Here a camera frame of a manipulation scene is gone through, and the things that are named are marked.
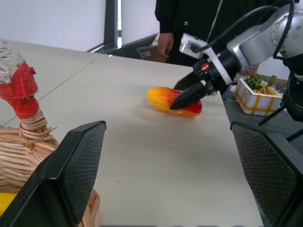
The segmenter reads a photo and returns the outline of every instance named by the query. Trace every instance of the robotic arm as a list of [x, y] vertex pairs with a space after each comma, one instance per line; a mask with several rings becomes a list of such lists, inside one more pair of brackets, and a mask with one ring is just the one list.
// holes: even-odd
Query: robotic arm
[[[241, 69], [249, 70], [272, 57], [284, 32], [288, 15], [289, 5], [281, 7], [267, 22], [251, 27], [230, 41], [226, 50], [218, 55], [212, 48], [195, 52], [194, 50], [206, 46], [207, 43], [184, 34], [180, 51], [199, 59], [193, 66], [198, 81], [177, 97], [171, 109], [182, 109], [204, 96], [216, 95], [217, 91], [232, 83]], [[290, 77], [295, 78], [297, 86], [302, 86], [303, 9], [298, 3], [294, 5], [291, 27], [279, 52], [283, 57], [284, 65], [291, 71]]]

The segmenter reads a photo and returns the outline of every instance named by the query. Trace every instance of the white wall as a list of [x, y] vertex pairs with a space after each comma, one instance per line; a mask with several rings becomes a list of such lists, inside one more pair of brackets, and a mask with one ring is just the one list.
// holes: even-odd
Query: white wall
[[[303, 7], [303, 0], [300, 0], [300, 5]], [[268, 59], [266, 62], [260, 65], [258, 73], [272, 76], [275, 75], [281, 79], [288, 79], [289, 70], [285, 67], [281, 60], [275, 60], [273, 58]]]
[[104, 42], [106, 0], [1, 0], [0, 38], [87, 51]]
[[159, 32], [156, 0], [121, 0], [122, 45]]

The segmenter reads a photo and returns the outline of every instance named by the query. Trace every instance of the white table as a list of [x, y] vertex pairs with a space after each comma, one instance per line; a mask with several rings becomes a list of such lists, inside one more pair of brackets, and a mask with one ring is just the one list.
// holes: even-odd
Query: white table
[[[8, 43], [26, 59], [36, 71], [35, 79], [39, 87], [36, 98], [39, 100], [54, 88], [91, 64], [98, 57], [97, 53], [79, 52], [49, 46], [25, 44], [8, 41]], [[0, 125], [15, 117], [14, 111], [0, 99]]]
[[59, 141], [81, 124], [107, 122], [95, 184], [104, 225], [262, 225], [220, 95], [204, 98], [193, 119], [158, 112], [146, 98], [190, 71], [100, 56], [40, 100]]

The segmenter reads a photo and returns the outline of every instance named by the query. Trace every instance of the red and yellow mango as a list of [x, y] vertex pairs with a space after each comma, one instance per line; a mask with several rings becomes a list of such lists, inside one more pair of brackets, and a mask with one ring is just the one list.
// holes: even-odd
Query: red and yellow mango
[[180, 93], [181, 91], [177, 91], [168, 87], [155, 87], [148, 90], [147, 97], [151, 104], [158, 110], [186, 117], [194, 117], [199, 115], [202, 111], [201, 101], [198, 101], [184, 109], [170, 109], [170, 106], [173, 104]]

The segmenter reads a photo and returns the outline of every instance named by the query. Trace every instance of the person's hand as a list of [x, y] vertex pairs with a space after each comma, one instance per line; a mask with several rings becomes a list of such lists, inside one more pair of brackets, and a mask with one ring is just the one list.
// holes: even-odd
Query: person's hand
[[169, 53], [174, 45], [173, 33], [161, 33], [158, 39], [158, 54], [164, 58], [169, 57]]
[[251, 77], [255, 77], [257, 74], [257, 71], [259, 69], [259, 65], [256, 65], [255, 67], [251, 68], [248, 71], [241, 71], [240, 74], [243, 76], [251, 76]]

